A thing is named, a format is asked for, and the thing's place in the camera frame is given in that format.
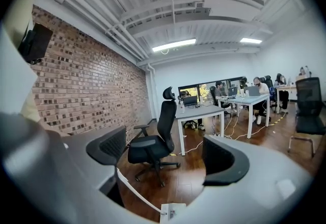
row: red brick wall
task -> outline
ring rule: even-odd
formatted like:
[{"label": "red brick wall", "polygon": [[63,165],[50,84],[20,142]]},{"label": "red brick wall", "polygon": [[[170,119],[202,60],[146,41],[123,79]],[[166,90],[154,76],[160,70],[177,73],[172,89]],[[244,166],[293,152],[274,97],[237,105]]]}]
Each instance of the red brick wall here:
[{"label": "red brick wall", "polygon": [[65,133],[82,133],[151,119],[145,72],[41,8],[33,21],[53,31],[43,62],[33,65],[33,95],[42,119]]}]

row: chair armrest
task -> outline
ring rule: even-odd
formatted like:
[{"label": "chair armrest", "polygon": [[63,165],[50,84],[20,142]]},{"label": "chair armrest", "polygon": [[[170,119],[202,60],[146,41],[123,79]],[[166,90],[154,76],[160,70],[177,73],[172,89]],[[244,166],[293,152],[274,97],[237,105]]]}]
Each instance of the chair armrest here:
[{"label": "chair armrest", "polygon": [[144,136],[148,136],[148,133],[147,133],[147,131],[146,131],[146,128],[147,128],[147,127],[149,127],[148,124],[144,124],[144,125],[136,125],[136,126],[134,127],[134,129],[141,129],[142,132],[143,132],[143,134],[144,134]]},{"label": "chair armrest", "polygon": [[147,128],[147,127],[149,127],[149,125],[148,125],[148,124],[144,124],[144,125],[137,125],[137,126],[135,126],[135,127],[134,127],[134,129],[143,129],[143,128]]},{"label": "chair armrest", "polygon": [[143,142],[131,143],[130,147],[132,148],[148,148],[156,144],[155,140],[148,140]]}]

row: hardwood floor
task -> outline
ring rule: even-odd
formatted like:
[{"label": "hardwood floor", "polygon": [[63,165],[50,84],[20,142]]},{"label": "hardwood floor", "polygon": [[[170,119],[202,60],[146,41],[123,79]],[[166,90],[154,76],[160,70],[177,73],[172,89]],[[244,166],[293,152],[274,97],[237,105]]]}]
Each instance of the hardwood floor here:
[{"label": "hardwood floor", "polygon": [[[311,150],[309,143],[303,141],[292,142],[291,152],[287,153],[289,145],[289,138],[294,134],[295,129],[295,107],[294,104],[289,104],[289,114],[281,119],[274,126],[269,126],[262,129],[257,134],[252,135],[251,139],[247,139],[246,136],[240,137],[238,141],[255,144],[259,146],[268,147],[270,149],[278,150],[296,163],[305,168],[311,175],[315,175],[318,171],[318,167],[322,161],[326,141],[323,138],[320,143],[321,137],[314,136],[315,147],[319,146],[314,158],[311,158]],[[234,134],[232,138],[235,139],[239,135],[246,134],[248,130],[248,111],[242,110],[234,127]],[[271,123],[278,120],[282,115],[271,112]],[[323,108],[321,118],[326,124],[326,109]],[[233,126],[236,122],[236,117],[232,118],[231,123],[225,131],[225,135],[231,134]],[[152,122],[149,127],[149,134],[157,134],[156,122]],[[202,140],[204,134],[213,134],[219,132],[219,120],[218,118],[205,118],[203,124],[206,127],[206,131],[185,129],[184,134],[187,135],[184,138],[185,150],[188,151],[195,148]],[[265,119],[262,119],[260,126],[254,123],[252,132],[258,131],[265,124]],[[174,153],[181,152],[180,141],[178,137],[178,126],[175,121],[171,130],[173,142],[175,144]],[[121,173],[129,180],[130,184],[148,201],[150,201],[157,208],[161,207],[164,203],[186,203],[190,204],[202,191],[203,180],[205,177],[205,165],[201,159],[202,146],[200,145],[196,150],[192,150],[186,153],[185,156],[168,156],[163,161],[176,161],[181,163],[181,167],[176,169],[174,166],[167,166],[161,170],[160,175],[165,182],[165,187],[161,187],[154,172],[144,174],[140,177],[141,181],[138,183],[135,181],[134,176],[141,171],[145,166],[142,164],[130,164],[127,160],[127,152],[124,153],[118,163],[118,168]],[[136,197],[128,188],[122,183],[119,183],[120,193],[125,207],[131,212],[142,216],[144,218],[159,222],[159,213],[151,209],[145,203],[143,203],[138,197]]]}]

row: fluorescent light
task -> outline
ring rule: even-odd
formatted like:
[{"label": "fluorescent light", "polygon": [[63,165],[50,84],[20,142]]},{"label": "fluorescent light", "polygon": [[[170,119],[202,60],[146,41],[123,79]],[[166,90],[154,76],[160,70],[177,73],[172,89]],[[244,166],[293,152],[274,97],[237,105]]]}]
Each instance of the fluorescent light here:
[{"label": "fluorescent light", "polygon": [[178,41],[178,42],[169,43],[169,44],[166,44],[166,45],[154,47],[153,51],[157,52],[157,51],[161,51],[161,50],[165,50],[165,49],[169,49],[169,48],[174,48],[174,47],[193,45],[193,44],[195,44],[195,42],[196,42],[196,39],[188,39],[188,40]]},{"label": "fluorescent light", "polygon": [[246,42],[246,43],[256,43],[256,44],[260,44],[262,42],[262,40],[258,40],[258,39],[247,39],[247,38],[243,38],[241,39],[240,42]]}]

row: water bottle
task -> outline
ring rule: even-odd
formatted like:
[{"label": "water bottle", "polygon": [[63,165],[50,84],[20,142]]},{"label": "water bottle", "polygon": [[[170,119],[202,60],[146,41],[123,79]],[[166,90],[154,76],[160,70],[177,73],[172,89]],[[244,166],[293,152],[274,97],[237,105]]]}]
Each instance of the water bottle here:
[{"label": "water bottle", "polygon": [[183,101],[180,102],[180,108],[181,108],[181,113],[184,114],[185,108],[184,108],[184,105],[183,105]]}]

